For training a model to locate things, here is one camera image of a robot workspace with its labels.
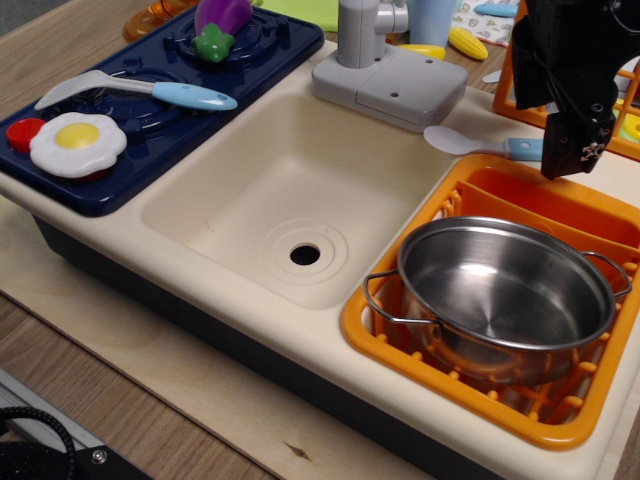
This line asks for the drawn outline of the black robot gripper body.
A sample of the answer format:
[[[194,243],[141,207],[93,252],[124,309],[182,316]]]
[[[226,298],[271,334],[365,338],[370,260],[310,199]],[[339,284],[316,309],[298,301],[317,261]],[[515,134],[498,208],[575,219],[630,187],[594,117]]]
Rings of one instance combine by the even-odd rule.
[[[615,76],[639,55],[637,1],[526,1],[512,32],[516,107],[555,103],[579,118],[607,118]]]

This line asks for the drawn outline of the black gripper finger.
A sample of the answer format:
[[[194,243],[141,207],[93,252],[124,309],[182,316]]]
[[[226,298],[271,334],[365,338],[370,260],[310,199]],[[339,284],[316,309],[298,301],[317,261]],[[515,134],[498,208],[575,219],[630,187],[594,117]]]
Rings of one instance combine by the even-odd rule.
[[[615,116],[582,121],[570,112],[547,116],[543,139],[541,173],[549,179],[590,173],[612,139]]]

